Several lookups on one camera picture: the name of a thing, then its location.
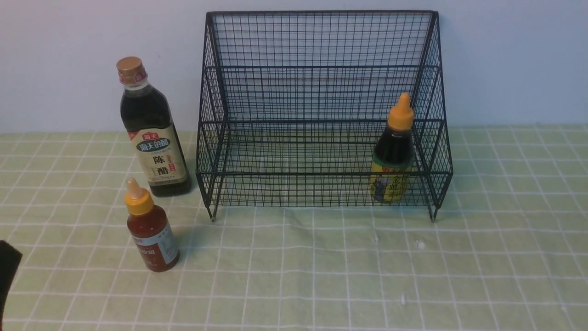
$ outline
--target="wire mesh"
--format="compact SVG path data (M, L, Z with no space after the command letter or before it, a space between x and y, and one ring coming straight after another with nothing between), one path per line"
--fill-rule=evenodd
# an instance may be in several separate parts
M372 151L409 92L416 159L394 204L434 218L453 173L436 12L214 12L206 22L196 176L211 217L219 204L380 204L368 190Z

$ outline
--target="bottle label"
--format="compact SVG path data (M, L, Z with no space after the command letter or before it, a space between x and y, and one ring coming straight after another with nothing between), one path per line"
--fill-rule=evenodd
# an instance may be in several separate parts
M169 222L163 230L153 237L137 238L133 236L133 240L147 266L165 266L173 261L179 253Z
M372 174L369 179L369 190L372 197L381 203L399 201L408 187L408 175L397 174L401 171L410 171L412 162L393 166L383 164L376 157L372 161Z
M188 174L173 125L165 129L129 132L147 181L151 186L181 183Z

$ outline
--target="sauce bottle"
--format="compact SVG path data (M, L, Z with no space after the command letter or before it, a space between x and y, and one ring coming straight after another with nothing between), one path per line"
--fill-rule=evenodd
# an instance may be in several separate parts
M116 68L125 87L121 100L122 122L151 192L156 197L190 192L192 180L167 99L147 81L141 59L126 57L118 61Z
M415 160L410 132L414 117L409 94L401 94L398 103L390 109L386 128L373 150L369 189L380 203L399 201L407 189L408 176L396 173L410 171Z
M130 214L126 226L147 269L164 272L173 268L180 259L180 251L165 211L155 205L149 191L134 178L126 183L125 204Z

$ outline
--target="white speck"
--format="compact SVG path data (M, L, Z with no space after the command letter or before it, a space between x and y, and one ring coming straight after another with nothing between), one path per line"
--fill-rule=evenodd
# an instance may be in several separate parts
M416 247L418 247L420 250L424 250L424 249L425 249L425 247L427 247L427 245L425 245L425 242L424 242L424 241L422 241L421 239L419 239L419 240L416 240L416 241L415 241L415 245L416 245Z

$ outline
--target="yellow nozzle cap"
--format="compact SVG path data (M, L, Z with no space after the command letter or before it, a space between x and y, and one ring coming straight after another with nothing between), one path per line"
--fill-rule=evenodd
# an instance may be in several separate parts
M135 216L144 215L155 206L149 191L132 177L126 181L125 204L129 214Z
M403 93L400 95L398 103L390 109L387 124L394 130L409 130L414 118L415 112L410 107L410 96L408 93Z

